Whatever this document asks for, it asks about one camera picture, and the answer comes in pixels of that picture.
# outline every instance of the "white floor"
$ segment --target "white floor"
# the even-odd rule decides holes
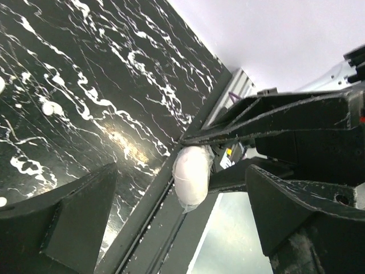
[[[293,91],[365,43],[364,0],[168,0],[230,70]]]

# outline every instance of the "marble surface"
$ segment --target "marble surface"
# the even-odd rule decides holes
[[[162,0],[0,0],[0,197],[116,162],[100,259],[223,69]]]

